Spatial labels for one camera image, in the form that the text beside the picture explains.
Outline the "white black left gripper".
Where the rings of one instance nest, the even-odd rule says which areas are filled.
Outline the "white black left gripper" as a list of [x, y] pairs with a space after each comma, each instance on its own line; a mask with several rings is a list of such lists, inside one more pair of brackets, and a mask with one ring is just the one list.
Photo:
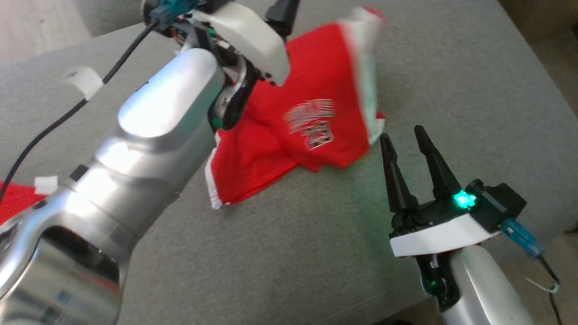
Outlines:
[[214, 13], [193, 10], [188, 21], [198, 27], [208, 23], [209, 35], [216, 37], [217, 45], [233, 50], [260, 70], [266, 80], [282, 86], [290, 72], [283, 39], [293, 32], [300, 3], [276, 0], [266, 12], [266, 22], [237, 2], [228, 2]]

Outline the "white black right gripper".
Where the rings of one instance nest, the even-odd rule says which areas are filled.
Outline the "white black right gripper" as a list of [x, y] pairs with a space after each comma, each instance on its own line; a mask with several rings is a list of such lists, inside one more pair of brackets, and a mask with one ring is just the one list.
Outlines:
[[419, 205], [411, 195], [398, 166], [398, 156], [388, 134], [379, 138], [382, 167], [392, 219], [390, 245], [395, 257], [433, 255], [479, 244], [498, 234], [483, 228], [470, 214], [480, 201], [466, 194], [424, 127], [414, 132], [425, 156], [436, 200]]

